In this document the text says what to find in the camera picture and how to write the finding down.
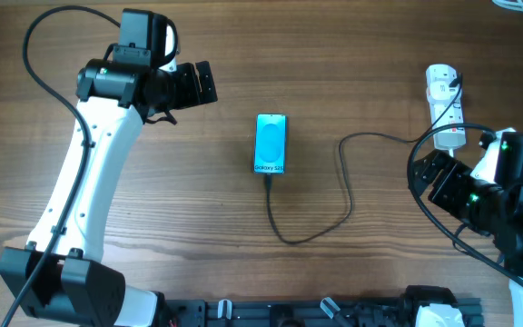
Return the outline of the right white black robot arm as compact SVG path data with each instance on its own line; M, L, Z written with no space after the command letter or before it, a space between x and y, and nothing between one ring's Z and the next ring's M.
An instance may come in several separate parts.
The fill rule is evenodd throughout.
M459 128L481 132L484 154L476 167L441 150L418 158L420 147L440 133L436 128L413 145L407 161L408 188L424 215L460 252L508 277L514 323L523 326L523 133L495 132L472 123ZM489 259L447 229L422 201L423 193L472 232L492 237L501 261Z

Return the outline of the blue Galaxy smartphone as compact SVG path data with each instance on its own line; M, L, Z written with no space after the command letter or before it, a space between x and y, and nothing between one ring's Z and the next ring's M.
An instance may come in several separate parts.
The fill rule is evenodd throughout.
M285 171L287 116L258 114L253 156L255 173L282 174Z

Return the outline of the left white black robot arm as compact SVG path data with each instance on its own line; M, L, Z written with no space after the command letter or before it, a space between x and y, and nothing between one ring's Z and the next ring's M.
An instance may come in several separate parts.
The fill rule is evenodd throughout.
M216 101L210 65L178 64L174 22L126 9L119 39L77 76L74 131L61 172L23 248L7 247L0 275L14 296L4 324L23 311L83 326L176 326L160 292L128 285L103 264L108 212L123 164L146 124Z

